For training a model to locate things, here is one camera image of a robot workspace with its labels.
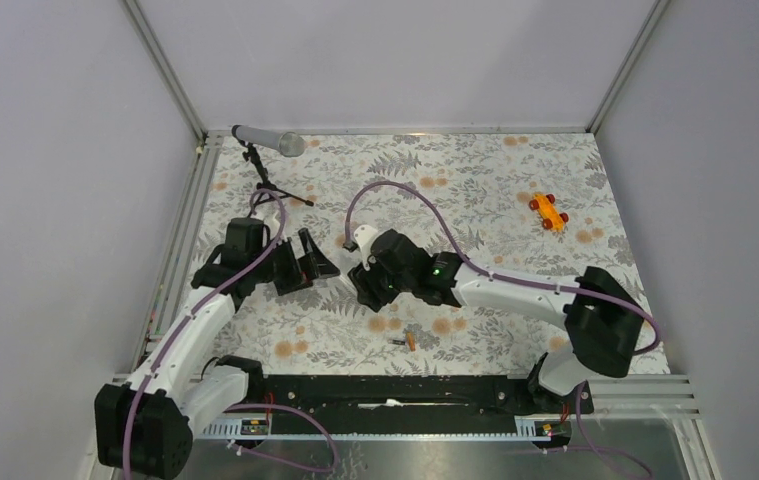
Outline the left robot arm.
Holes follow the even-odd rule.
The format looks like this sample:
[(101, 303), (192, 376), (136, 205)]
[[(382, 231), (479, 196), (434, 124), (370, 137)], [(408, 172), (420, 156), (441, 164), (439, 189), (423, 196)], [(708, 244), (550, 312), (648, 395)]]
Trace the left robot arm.
[(281, 239), (278, 222), (234, 218), (196, 271), (176, 320), (149, 357), (120, 385), (106, 384), (94, 401), (96, 451), (107, 467), (159, 479), (175, 478), (192, 443), (220, 414), (236, 405), (259, 407), (270, 395), (260, 362), (227, 355), (198, 380), (209, 345), (259, 285), (283, 296), (339, 275), (339, 268), (298, 232), (303, 255)]

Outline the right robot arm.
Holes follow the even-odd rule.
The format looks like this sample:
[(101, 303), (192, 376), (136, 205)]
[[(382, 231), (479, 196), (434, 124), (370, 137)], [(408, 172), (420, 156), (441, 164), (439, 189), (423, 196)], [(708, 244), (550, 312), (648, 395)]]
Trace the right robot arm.
[(344, 247), (361, 259), (347, 274), (374, 312), (409, 294), (432, 306), (514, 312), (563, 329), (566, 346), (542, 355), (515, 393), (498, 401), (517, 415), (569, 410), (593, 376), (627, 376), (644, 323), (637, 302), (606, 270), (547, 277), (487, 270), (456, 252), (430, 254), (393, 229), (359, 227)]

